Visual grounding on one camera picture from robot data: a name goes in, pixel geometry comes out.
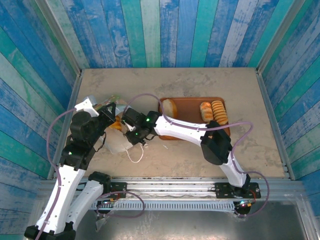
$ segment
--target table surface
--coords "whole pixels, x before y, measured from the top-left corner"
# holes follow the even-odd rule
[[[152,93],[159,98],[223,98],[229,123],[251,121],[254,124],[251,134],[235,151],[243,170],[260,171],[267,177],[285,176],[253,68],[86,69],[77,103],[88,95],[94,95],[100,103],[113,94],[129,101],[142,93]],[[144,96],[131,106],[146,114],[156,111],[158,102]],[[234,144],[248,129],[246,125],[232,127],[231,143]],[[139,145],[128,151],[134,161],[141,156]],[[126,152],[111,154],[102,148],[91,160],[86,176],[94,171],[114,177],[225,177],[218,166],[203,158],[197,145],[158,137],[148,142],[139,163],[130,162]]]

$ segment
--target orange tray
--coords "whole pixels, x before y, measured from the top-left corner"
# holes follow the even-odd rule
[[[215,100],[220,100],[226,108],[225,101],[221,97],[164,97],[161,98],[161,102],[163,102],[166,99],[172,99],[176,105],[176,110],[178,117],[176,119],[195,123],[195,124],[205,124],[201,118],[200,113],[200,104],[203,102],[209,102],[212,103]],[[227,127],[224,129],[226,134],[230,136],[230,128]],[[159,136],[162,140],[181,140],[179,138],[173,137],[173,136]]]

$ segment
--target gray metal floor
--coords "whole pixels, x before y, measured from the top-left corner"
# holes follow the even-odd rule
[[[252,212],[260,206],[253,205]],[[122,211],[124,215],[136,211]],[[300,214],[292,202],[271,201],[258,215],[239,219],[225,212],[146,211],[136,219],[109,218],[96,232],[96,214],[80,223],[77,240],[303,240]]]

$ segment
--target black bracket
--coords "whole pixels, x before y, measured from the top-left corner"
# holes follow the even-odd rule
[[[235,187],[228,182],[217,182],[214,188],[217,199],[253,199],[254,195],[256,199],[261,198],[259,184],[256,182],[250,182],[246,192],[235,191]]]

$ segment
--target purple cable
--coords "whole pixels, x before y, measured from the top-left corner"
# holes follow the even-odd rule
[[[235,163],[235,158],[234,158],[234,153],[235,153],[235,150],[236,150],[236,147],[238,146],[238,144],[243,140],[245,139],[249,133],[251,133],[252,129],[254,128],[254,124],[250,121],[239,121],[239,122],[236,122],[236,123],[231,123],[231,124],[228,124],[228,125],[223,125],[223,126],[218,126],[218,127],[211,127],[211,128],[197,128],[197,127],[194,127],[194,126],[186,126],[186,125],[183,125],[183,124],[180,124],[180,123],[177,123],[177,122],[174,122],[174,121],[171,121],[167,115],[165,115],[165,109],[164,109],[164,106],[162,104],[162,102],[160,101],[160,99],[153,95],[152,93],[141,93],[141,94],[138,94],[137,96],[134,96],[129,102],[128,104],[125,106],[124,108],[124,113],[127,111],[129,105],[134,101],[136,100],[137,98],[139,97],[142,97],[142,96],[151,96],[151,97],[154,97],[158,102],[159,102],[159,105],[161,107],[161,110],[162,110],[162,115],[164,117],[164,119],[172,124],[172,125],[176,125],[178,127],[182,127],[182,128],[186,128],[186,129],[192,129],[192,130],[197,130],[197,131],[216,131],[216,130],[220,130],[220,129],[225,129],[225,128],[229,128],[229,127],[234,127],[234,126],[239,126],[239,125],[244,125],[244,124],[248,124],[250,125],[250,129],[242,136],[240,137],[236,142],[235,144],[233,145],[233,148],[232,148],[232,151],[231,151],[231,160],[232,160],[232,163],[234,165],[234,168],[235,170],[240,173],[240,174],[258,174],[260,175],[264,181],[265,181],[265,184],[266,184],[266,189],[267,189],[267,194],[266,194],[266,198],[265,198],[265,202],[264,204],[262,205],[261,208],[259,208],[259,210],[257,210],[256,212],[254,213],[251,213],[251,214],[246,214],[246,215],[243,215],[243,214],[239,214],[237,211],[235,211],[235,213],[239,216],[239,217],[250,217],[250,216],[254,216],[256,215],[257,213],[261,212],[262,209],[265,208],[265,206],[267,205],[267,202],[269,200],[269,195],[270,195],[270,187],[269,187],[269,183],[268,183],[268,180],[267,178],[260,172],[258,171],[240,171]]]
[[[110,216],[110,217],[113,217],[113,218],[121,218],[121,219],[135,219],[135,218],[138,218],[140,217],[142,214],[144,214],[145,212],[145,209],[146,209],[146,205],[145,205],[145,202],[142,200],[142,198],[140,196],[138,196],[137,194],[133,193],[133,192],[130,192],[130,191],[113,191],[113,192],[109,192],[109,193],[106,193],[106,194],[102,194],[101,196],[99,196],[97,199],[100,199],[100,198],[106,198],[110,195],[113,195],[113,194],[130,194],[130,195],[133,195],[135,196],[137,199],[139,199],[142,203],[142,210],[137,214],[137,215],[133,215],[133,216],[123,216],[123,215],[117,215],[117,214],[110,214],[111,212],[108,212],[106,214],[106,216]],[[99,213],[99,208],[101,206],[103,206],[104,204],[100,204],[97,206],[97,209],[96,209],[96,212],[99,216],[103,216],[104,214],[103,213]]]
[[[54,125],[57,123],[57,121],[62,118],[64,115],[67,115],[68,113],[72,113],[74,110],[76,110],[76,108],[72,108],[68,111],[65,111],[64,113],[60,114],[59,116],[56,117],[56,119],[51,123],[49,129],[48,129],[48,133],[46,135],[46,155],[47,155],[47,158],[49,160],[49,163],[51,164],[51,166],[54,168],[55,172],[56,172],[56,178],[58,180],[58,186],[61,186],[61,175],[60,175],[60,172],[59,172],[59,168],[56,164],[54,164],[54,162],[52,161],[51,157],[50,157],[50,148],[49,148],[49,144],[50,144],[50,135],[51,135],[51,131],[54,127]],[[46,218],[42,224],[42,227],[40,228],[40,231],[39,233],[37,234],[35,240],[39,240],[42,232],[44,231],[46,225],[47,225],[47,222],[57,204],[57,201],[59,199],[59,195],[60,195],[60,191],[61,191],[61,187],[58,187],[57,191],[56,191],[56,195],[55,195],[55,198],[54,198],[54,201],[52,203],[52,206],[50,208],[50,210],[48,211],[48,214],[46,215]]]

